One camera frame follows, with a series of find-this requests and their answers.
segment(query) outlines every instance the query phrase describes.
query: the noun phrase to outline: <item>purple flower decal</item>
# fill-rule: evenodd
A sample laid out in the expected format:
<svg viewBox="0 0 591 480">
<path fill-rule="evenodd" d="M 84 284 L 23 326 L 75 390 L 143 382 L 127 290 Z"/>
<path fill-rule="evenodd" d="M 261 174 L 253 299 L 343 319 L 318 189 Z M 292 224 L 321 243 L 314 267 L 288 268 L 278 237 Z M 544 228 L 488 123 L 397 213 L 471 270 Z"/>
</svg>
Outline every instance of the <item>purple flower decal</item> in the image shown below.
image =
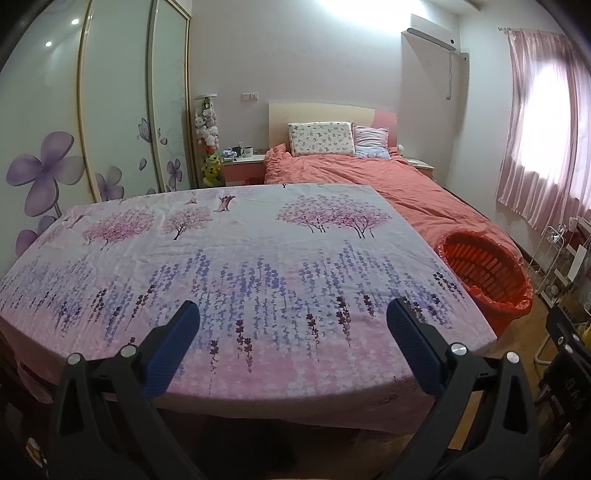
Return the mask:
<svg viewBox="0 0 591 480">
<path fill-rule="evenodd" d="M 138 138 L 143 138 L 146 142 L 151 143 L 152 135 L 150 134 L 150 126 L 148 121 L 142 117 L 142 122 L 138 125 L 139 135 Z"/>
<path fill-rule="evenodd" d="M 158 138 L 160 139 L 160 143 L 162 143 L 162 145 L 166 145 L 168 143 L 168 138 L 166 138 L 166 137 L 160 138 L 160 129 L 158 129 Z"/>
<path fill-rule="evenodd" d="M 73 144 L 74 137 L 69 133 L 52 132 L 41 143 L 41 160 L 22 154 L 12 161 L 6 173 L 7 183 L 18 187 L 33 182 L 25 201 L 29 217 L 42 215 L 54 206 L 59 212 L 57 182 L 75 185 L 84 175 L 84 159 L 78 155 L 66 157 Z"/>
<path fill-rule="evenodd" d="M 107 200 L 121 200 L 125 194 L 125 189 L 121 185 L 117 185 L 121 180 L 122 173 L 117 167 L 111 166 L 107 172 L 107 178 L 100 174 L 96 174 L 96 182 L 99 186 L 100 199 L 103 202 Z"/>
<path fill-rule="evenodd" d="M 168 178 L 168 186 L 176 191 L 177 182 L 183 181 L 183 171 L 181 170 L 181 161 L 178 158 L 174 159 L 174 163 L 171 161 L 166 165 L 166 171 L 170 173 Z"/>
<path fill-rule="evenodd" d="M 15 252 L 17 256 L 20 257 L 27 248 L 29 248 L 37 238 L 41 236 L 41 234 L 47 230 L 53 222 L 55 222 L 57 218 L 51 215 L 45 215 L 41 217 L 39 220 L 39 224 L 37 225 L 37 232 L 33 232 L 32 230 L 22 230 L 21 233 L 18 234 L 17 237 L 17 244 L 15 246 Z"/>
</svg>

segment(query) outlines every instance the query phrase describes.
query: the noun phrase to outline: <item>stuffed toy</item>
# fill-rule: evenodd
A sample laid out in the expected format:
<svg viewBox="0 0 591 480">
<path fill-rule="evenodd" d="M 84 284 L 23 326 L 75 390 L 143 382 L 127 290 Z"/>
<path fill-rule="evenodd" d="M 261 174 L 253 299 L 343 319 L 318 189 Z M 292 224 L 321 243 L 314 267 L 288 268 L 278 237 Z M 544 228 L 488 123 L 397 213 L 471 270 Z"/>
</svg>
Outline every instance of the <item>stuffed toy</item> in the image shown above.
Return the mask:
<svg viewBox="0 0 591 480">
<path fill-rule="evenodd" d="M 203 166 L 203 175 L 205 178 L 203 179 L 203 184 L 206 187 L 219 187 L 222 182 L 217 179 L 217 167 L 207 165 Z"/>
<path fill-rule="evenodd" d="M 219 153 L 209 155 L 205 159 L 203 167 L 203 184 L 207 187 L 219 187 L 222 182 L 217 179 L 217 175 L 222 170 L 222 156 Z"/>
</svg>

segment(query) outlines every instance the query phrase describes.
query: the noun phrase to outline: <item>pink nightstand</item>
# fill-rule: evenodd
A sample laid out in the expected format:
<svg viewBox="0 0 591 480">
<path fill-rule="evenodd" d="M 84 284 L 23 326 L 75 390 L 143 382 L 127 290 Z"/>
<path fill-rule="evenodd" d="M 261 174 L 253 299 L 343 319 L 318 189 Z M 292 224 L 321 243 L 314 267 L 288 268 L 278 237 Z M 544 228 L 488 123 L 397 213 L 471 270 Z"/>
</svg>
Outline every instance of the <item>pink nightstand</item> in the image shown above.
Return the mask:
<svg viewBox="0 0 591 480">
<path fill-rule="evenodd" d="M 247 158 L 238 158 L 233 162 L 222 164 L 223 176 L 226 186 L 233 187 L 244 185 L 246 179 L 258 178 L 261 183 L 265 179 L 264 155 L 253 155 Z"/>
</svg>

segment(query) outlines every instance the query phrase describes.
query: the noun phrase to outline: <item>floral bedsheet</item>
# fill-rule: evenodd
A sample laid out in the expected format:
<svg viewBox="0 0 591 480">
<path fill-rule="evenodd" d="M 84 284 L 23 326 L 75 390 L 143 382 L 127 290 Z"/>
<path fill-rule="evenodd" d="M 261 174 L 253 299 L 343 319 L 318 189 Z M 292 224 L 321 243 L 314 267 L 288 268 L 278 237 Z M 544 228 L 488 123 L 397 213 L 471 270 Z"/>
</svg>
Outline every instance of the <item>floral bedsheet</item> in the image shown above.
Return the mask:
<svg viewBox="0 0 591 480">
<path fill-rule="evenodd" d="M 192 300 L 202 325 L 161 404 L 412 431 L 431 400 L 388 332 L 389 301 L 473 350 L 486 320 L 371 187 L 279 184 L 69 209 L 0 283 L 0 330 L 36 374 L 113 355 Z"/>
</svg>

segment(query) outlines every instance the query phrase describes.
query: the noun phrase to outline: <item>wall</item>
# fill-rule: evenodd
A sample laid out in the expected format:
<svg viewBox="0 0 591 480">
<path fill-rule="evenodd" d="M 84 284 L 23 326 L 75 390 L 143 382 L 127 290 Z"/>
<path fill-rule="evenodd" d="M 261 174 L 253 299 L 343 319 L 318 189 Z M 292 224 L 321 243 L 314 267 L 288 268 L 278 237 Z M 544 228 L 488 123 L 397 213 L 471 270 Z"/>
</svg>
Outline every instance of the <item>wall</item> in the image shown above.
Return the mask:
<svg viewBox="0 0 591 480">
<path fill-rule="evenodd" d="M 217 93 L 222 148 L 268 148 L 270 102 L 356 105 L 398 114 L 405 155 L 444 183 L 456 131 L 459 57 L 402 36 L 410 13 L 458 32 L 455 15 L 421 0 L 195 0 L 191 93 Z M 241 93 L 259 92 L 259 101 Z"/>
<path fill-rule="evenodd" d="M 561 32 L 535 0 L 488 0 L 480 13 L 461 19 L 462 50 L 470 54 L 470 72 L 466 110 L 447 188 L 533 254 L 540 235 L 522 217 L 495 200 L 512 99 L 509 45 L 498 27 Z"/>
</svg>

